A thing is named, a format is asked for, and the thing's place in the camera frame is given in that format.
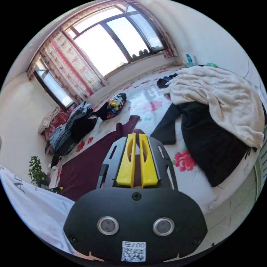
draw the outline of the wall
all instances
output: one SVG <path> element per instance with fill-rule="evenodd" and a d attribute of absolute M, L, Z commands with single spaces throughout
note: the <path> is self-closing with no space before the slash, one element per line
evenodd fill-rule
<path fill-rule="evenodd" d="M 189 53 L 196 63 L 212 62 L 260 85 L 256 67 L 239 43 L 220 25 L 204 14 L 170 0 L 138 0 L 164 26 L 182 62 Z"/>
<path fill-rule="evenodd" d="M 137 61 L 126 65 L 121 71 L 112 75 L 107 79 L 109 85 L 101 88 L 90 96 L 88 102 L 94 105 L 104 96 L 110 94 L 110 92 L 118 87 L 122 87 L 127 81 L 153 69 L 159 69 L 164 67 L 166 64 L 171 64 L 177 60 L 175 58 L 165 58 L 163 54 L 153 55 L 151 57 L 145 58 L 141 61 Z"/>
<path fill-rule="evenodd" d="M 56 103 L 41 85 L 29 82 L 26 73 L 12 80 L 0 94 L 0 164 L 24 181 L 28 177 L 31 156 L 38 156 L 46 172 L 51 157 L 45 155 L 45 143 L 37 133 L 43 116 Z"/>

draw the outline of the qr code label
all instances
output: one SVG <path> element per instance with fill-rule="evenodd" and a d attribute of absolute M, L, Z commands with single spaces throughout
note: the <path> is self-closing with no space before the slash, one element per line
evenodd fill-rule
<path fill-rule="evenodd" d="M 146 258 L 146 242 L 122 242 L 122 261 L 141 262 Z"/>

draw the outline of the white blanket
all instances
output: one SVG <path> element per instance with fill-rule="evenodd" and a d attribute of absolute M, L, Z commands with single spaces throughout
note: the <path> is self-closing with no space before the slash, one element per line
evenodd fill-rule
<path fill-rule="evenodd" d="M 198 101 L 209 105 L 212 119 L 250 147 L 263 145 L 264 111 L 259 95 L 244 78 L 220 68 L 183 68 L 164 94 L 173 104 Z"/>

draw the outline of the yellow bracket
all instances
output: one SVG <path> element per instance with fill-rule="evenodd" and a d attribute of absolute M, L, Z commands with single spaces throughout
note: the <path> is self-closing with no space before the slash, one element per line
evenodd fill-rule
<path fill-rule="evenodd" d="M 135 146 L 136 134 L 128 134 L 120 169 L 116 179 L 117 184 L 120 186 L 127 186 L 131 188 L 134 186 Z"/>
<path fill-rule="evenodd" d="M 139 134 L 139 143 L 142 187 L 155 186 L 158 183 L 158 177 L 146 134 Z"/>

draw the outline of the red cloth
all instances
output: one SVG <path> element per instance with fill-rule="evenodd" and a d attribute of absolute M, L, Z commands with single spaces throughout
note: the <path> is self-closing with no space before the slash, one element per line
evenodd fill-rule
<path fill-rule="evenodd" d="M 126 124 L 117 123 L 116 131 L 107 134 L 98 142 L 62 166 L 58 194 L 77 201 L 84 194 L 95 190 L 102 163 L 112 144 L 133 132 L 139 116 L 130 116 Z"/>

